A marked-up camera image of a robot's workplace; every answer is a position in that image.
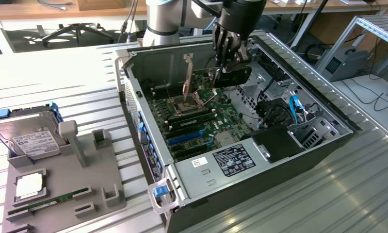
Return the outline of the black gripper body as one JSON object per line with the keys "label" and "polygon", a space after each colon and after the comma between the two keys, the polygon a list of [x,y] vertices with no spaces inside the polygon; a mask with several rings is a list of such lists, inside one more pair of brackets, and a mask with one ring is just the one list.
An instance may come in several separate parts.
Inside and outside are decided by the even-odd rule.
{"label": "black gripper body", "polygon": [[220,28],[246,40],[258,25],[266,3],[266,0],[224,0],[218,18]]}

